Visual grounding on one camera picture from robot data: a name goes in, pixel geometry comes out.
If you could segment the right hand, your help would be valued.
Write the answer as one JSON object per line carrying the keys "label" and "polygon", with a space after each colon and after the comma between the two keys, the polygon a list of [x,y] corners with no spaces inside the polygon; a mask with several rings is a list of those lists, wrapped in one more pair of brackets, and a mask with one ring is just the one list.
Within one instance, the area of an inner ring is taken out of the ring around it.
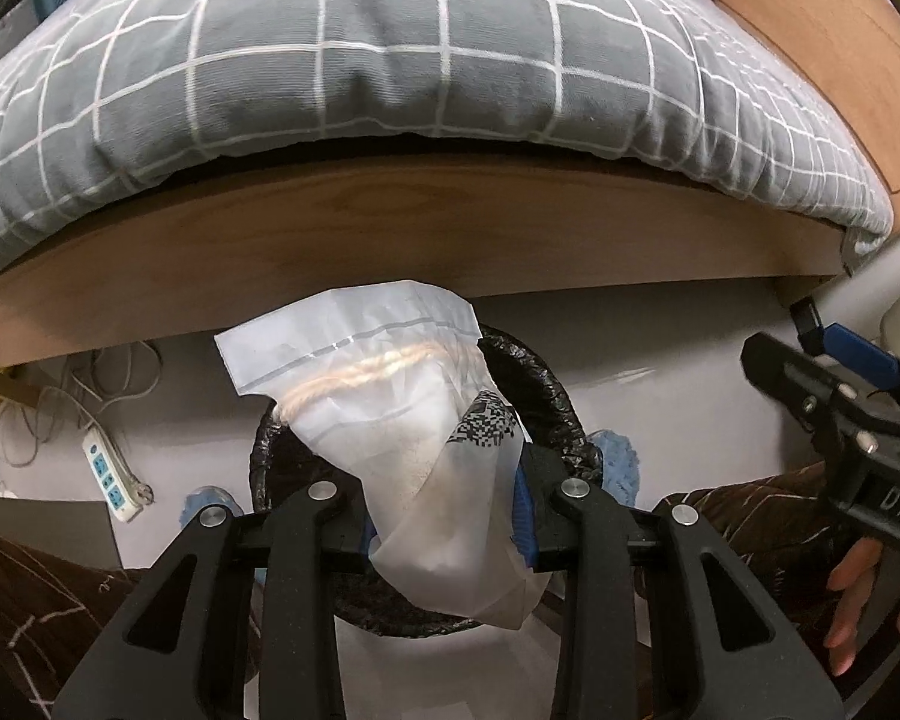
{"label": "right hand", "polygon": [[831,628],[824,638],[834,676],[842,676],[852,667],[859,651],[857,632],[860,619],[873,593],[882,554],[883,545],[877,539],[859,539],[827,579],[827,588],[841,594],[832,616]]}

